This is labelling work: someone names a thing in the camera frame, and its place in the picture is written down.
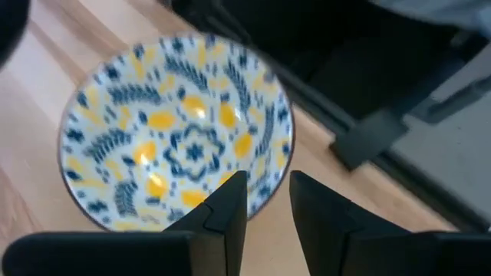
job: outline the patterned bowl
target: patterned bowl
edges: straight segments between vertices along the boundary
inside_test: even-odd
[[[79,207],[114,231],[162,231],[236,170],[248,216],[292,156],[292,110],[251,51],[211,34],[163,37],[103,63],[68,104],[61,172]]]

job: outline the bowl rim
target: bowl rim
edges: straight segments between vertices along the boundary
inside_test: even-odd
[[[107,232],[121,232],[121,231],[118,231],[118,230],[114,230],[114,229],[108,228],[106,225],[100,223],[98,220],[96,220],[96,218],[94,218],[91,214],[88,213],[88,211],[86,210],[86,208],[84,208],[82,206],[82,204],[80,203],[80,201],[77,199],[77,196],[74,194],[74,192],[70,188],[71,186],[70,186],[70,184],[68,184],[67,177],[64,174],[64,169],[63,169],[63,164],[62,164],[62,157],[64,156],[63,155],[63,151],[61,150],[61,148],[62,148],[62,145],[61,145],[62,142],[61,142],[61,140],[62,140],[62,135],[64,133],[63,130],[64,130],[65,124],[67,122],[68,114],[70,113],[70,110],[72,108],[72,103],[74,102],[75,97],[77,96],[77,92],[79,91],[79,89],[81,87],[83,87],[86,83],[88,83],[89,77],[92,76],[92,75],[94,75],[96,72],[98,72],[99,69],[101,68],[101,66],[103,64],[108,63],[108,62],[111,62],[117,55],[121,55],[121,56],[128,55],[131,52],[131,49],[135,45],[137,45],[137,44],[141,44],[141,45],[145,46],[145,45],[156,44],[156,43],[158,43],[158,41],[161,38],[162,39],[169,39],[169,38],[188,38],[190,36],[204,38],[207,35],[213,35],[216,38],[218,38],[219,40],[222,40],[222,41],[225,41],[225,42],[228,42],[228,43],[233,43],[233,44],[235,44],[237,46],[240,46],[242,48],[245,48],[247,51],[253,53],[264,64],[264,66],[265,66],[266,69],[268,69],[270,71],[273,71],[272,68],[271,68],[271,66],[266,61],[264,61],[264,59],[261,57],[261,55],[259,55],[256,51],[252,50],[251,48],[245,46],[244,44],[241,44],[241,43],[239,43],[237,41],[234,41],[232,39],[224,38],[221,35],[217,35],[217,34],[210,33],[210,32],[203,32],[203,31],[180,31],[180,32],[175,32],[173,34],[169,34],[169,35],[162,34],[162,35],[159,35],[159,36],[154,37],[153,39],[147,39],[147,40],[144,40],[143,42],[135,42],[133,44],[129,44],[127,46],[127,49],[125,49],[123,51],[118,51],[117,53],[112,54],[108,59],[104,59],[104,60],[100,61],[95,66],[94,69],[92,69],[92,70],[90,70],[90,71],[88,71],[86,73],[86,76],[85,76],[85,78],[82,81],[80,81],[78,84],[76,84],[76,87],[74,89],[74,92],[72,92],[72,95],[70,95],[70,97],[68,98],[68,101],[66,102],[66,104],[65,104],[65,106],[63,108],[63,113],[61,114],[61,120],[60,120],[59,127],[58,127],[58,135],[57,135],[57,161],[58,161],[58,171],[61,174],[61,178],[63,179],[64,187],[68,191],[68,194],[70,195],[72,201],[81,210],[82,214],[84,214],[84,216],[87,219],[89,219],[89,221],[91,221],[92,223],[94,223],[101,230],[104,230],[104,231],[107,231]],[[286,175],[289,173],[288,170],[289,170],[289,167],[290,167],[291,162],[292,162],[292,159],[293,159],[293,154],[295,152],[296,125],[295,125],[295,114],[293,112],[293,104],[290,101],[290,99],[288,97],[288,94],[286,93],[286,89],[285,89],[284,85],[279,80],[278,80],[278,85],[283,90],[283,94],[284,94],[283,97],[284,97],[285,102],[287,103],[286,106],[288,106],[288,110],[289,110],[289,112],[291,114],[291,118],[292,118],[292,144],[290,146],[290,154],[288,155],[288,160],[287,160],[287,162],[285,164],[285,168],[283,169],[283,173],[279,177],[278,184],[276,185],[276,187],[274,188],[274,190],[271,192],[270,196],[256,209],[256,211],[250,217],[248,216],[247,221],[250,221],[253,218],[255,218],[271,202],[272,198],[274,198],[276,196],[276,193],[277,193],[279,187],[282,185],[283,181],[285,180]]]

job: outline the wooden surface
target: wooden surface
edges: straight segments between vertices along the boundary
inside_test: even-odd
[[[17,237],[96,230],[58,172],[58,124],[88,71],[138,41],[193,29],[156,0],[34,0],[25,36],[0,74],[0,254]],[[326,151],[332,135],[295,107],[291,169],[413,231],[452,226],[371,165],[348,173]],[[243,275],[307,275],[288,183],[248,224]]]

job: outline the bowl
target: bowl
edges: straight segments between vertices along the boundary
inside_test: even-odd
[[[253,52],[213,34],[161,37],[101,64],[68,103],[61,174],[83,213],[111,231],[162,231],[237,170],[248,217],[292,157],[291,104]]]

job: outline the gray floor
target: gray floor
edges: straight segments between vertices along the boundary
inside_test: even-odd
[[[491,74],[491,45],[432,93],[444,99]],[[411,116],[410,132],[393,149],[491,221],[491,93],[436,126]]]

